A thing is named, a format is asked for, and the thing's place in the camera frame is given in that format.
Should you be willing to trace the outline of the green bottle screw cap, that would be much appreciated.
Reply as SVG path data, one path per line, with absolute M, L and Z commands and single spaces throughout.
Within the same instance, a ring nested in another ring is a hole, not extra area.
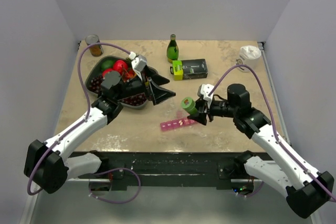
M 181 101 L 181 107 L 183 106 L 183 104 L 188 104 L 188 103 L 194 103 L 195 104 L 195 101 L 191 97 L 185 97 Z

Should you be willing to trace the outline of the pink weekly pill organizer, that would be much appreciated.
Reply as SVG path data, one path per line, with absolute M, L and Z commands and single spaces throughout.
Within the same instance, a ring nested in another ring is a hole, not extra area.
M 187 114 L 185 112 L 178 110 L 173 120 L 160 123 L 160 129 L 162 132 L 166 132 L 179 129 L 182 127 L 192 126 L 194 124 L 197 124 L 197 122 L 188 119 Z

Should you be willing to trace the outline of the green lidded pill bottle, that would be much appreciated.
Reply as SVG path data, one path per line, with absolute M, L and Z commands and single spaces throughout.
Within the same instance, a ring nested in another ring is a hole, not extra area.
M 183 104 L 182 108 L 189 114 L 195 114 L 198 112 L 194 103 Z

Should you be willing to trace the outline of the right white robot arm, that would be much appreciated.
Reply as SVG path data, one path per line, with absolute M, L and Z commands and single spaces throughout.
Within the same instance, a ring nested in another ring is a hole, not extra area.
M 261 179 L 281 193 L 292 211 L 301 218 L 312 213 L 331 199 L 334 178 L 329 172 L 320 172 L 305 161 L 274 129 L 270 119 L 252 107 L 250 94 L 242 84 L 231 84 L 227 98 L 215 100 L 210 93 L 213 85 L 203 84 L 198 99 L 184 98 L 181 107 L 188 118 L 202 125 L 214 117 L 232 118 L 236 128 L 274 160 L 277 168 L 246 152 L 234 165 L 239 178 L 248 175 Z

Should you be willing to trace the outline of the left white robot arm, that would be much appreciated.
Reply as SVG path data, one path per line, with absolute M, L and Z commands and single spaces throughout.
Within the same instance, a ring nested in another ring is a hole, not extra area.
M 93 174 L 103 178 L 109 165 L 95 153 L 72 158 L 73 151 L 96 131 L 110 124 L 122 111 L 120 100 L 136 94 L 145 95 L 148 101 L 158 105 L 176 95 L 163 87 L 169 80 L 145 67 L 139 76 L 124 82 L 117 71 L 107 73 L 101 84 L 101 94 L 82 117 L 57 135 L 41 142 L 33 141 L 27 151 L 24 174 L 28 177 L 27 192 L 32 183 L 49 194 L 56 192 L 74 177 Z

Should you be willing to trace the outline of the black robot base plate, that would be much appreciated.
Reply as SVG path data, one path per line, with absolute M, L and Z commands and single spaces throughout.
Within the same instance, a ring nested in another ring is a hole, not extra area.
M 244 153 L 146 153 L 102 152 L 102 167 L 86 179 L 111 183 L 112 190 L 128 186 L 211 187 L 244 195 L 258 188 L 258 181 L 243 168 Z

